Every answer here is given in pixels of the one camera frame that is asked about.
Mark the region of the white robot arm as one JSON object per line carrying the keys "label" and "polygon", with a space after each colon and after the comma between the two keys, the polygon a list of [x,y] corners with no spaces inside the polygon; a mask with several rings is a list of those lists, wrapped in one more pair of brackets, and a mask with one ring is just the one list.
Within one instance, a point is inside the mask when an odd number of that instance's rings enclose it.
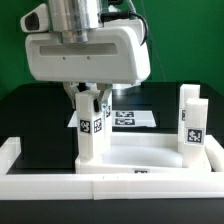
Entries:
{"label": "white robot arm", "polygon": [[150,74],[148,24],[112,0],[47,0],[20,20],[28,66],[39,81],[64,85],[72,103],[81,83],[97,85],[94,104],[108,108],[114,84],[136,85]]}

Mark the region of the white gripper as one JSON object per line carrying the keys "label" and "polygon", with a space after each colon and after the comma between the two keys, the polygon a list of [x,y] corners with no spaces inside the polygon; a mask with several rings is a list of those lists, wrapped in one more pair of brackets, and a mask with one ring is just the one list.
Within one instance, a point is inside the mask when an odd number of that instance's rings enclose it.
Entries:
{"label": "white gripper", "polygon": [[25,48],[34,78],[64,82],[73,109],[79,93],[77,82],[98,83],[94,111],[105,112],[111,84],[136,84],[149,76],[148,48],[142,39],[141,23],[107,23],[89,31],[86,43],[62,44],[57,34],[40,33],[29,35]]}

